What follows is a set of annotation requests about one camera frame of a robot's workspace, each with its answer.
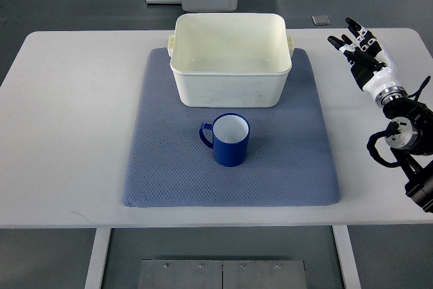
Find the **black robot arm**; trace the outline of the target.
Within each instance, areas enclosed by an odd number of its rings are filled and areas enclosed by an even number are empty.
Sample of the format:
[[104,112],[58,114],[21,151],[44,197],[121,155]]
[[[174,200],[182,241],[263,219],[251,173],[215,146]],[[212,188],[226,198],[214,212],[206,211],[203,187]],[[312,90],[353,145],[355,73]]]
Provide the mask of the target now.
[[[390,120],[383,131],[370,136],[367,150],[370,156],[387,168],[402,168],[408,178],[405,194],[424,212],[432,212],[432,163],[422,166],[416,156],[432,156],[432,111],[419,101],[422,90],[429,83],[427,77],[412,95],[402,89],[385,93],[383,113]],[[385,139],[395,157],[388,162],[375,147],[379,139]]]

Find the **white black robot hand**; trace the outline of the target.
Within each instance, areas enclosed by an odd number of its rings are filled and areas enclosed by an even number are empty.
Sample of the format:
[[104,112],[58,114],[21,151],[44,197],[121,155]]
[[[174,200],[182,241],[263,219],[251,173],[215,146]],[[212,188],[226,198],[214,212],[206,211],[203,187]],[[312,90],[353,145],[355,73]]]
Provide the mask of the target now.
[[342,35],[340,38],[329,36],[327,40],[347,59],[359,89],[370,94],[381,108],[396,98],[407,97],[385,45],[355,20],[347,18],[346,23],[353,38]]

